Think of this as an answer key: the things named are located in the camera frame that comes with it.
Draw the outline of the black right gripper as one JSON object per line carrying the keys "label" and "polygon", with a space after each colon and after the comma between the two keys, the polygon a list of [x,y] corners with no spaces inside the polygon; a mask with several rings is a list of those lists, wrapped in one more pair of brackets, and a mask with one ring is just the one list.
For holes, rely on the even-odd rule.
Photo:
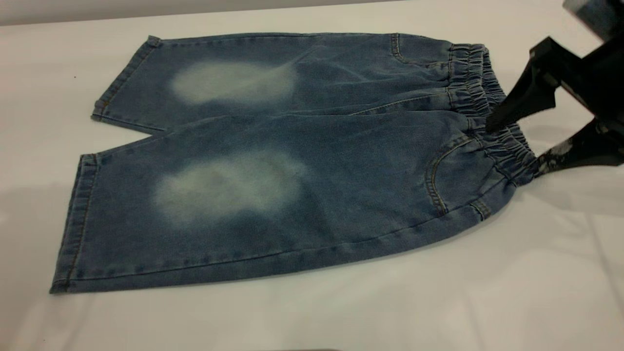
{"label": "black right gripper", "polygon": [[497,133],[540,111],[556,106],[561,87],[595,117],[570,138],[538,157],[540,174],[585,166],[620,166],[624,162],[623,38],[614,37],[583,58],[546,38],[530,50],[530,66],[507,97],[486,119]]}

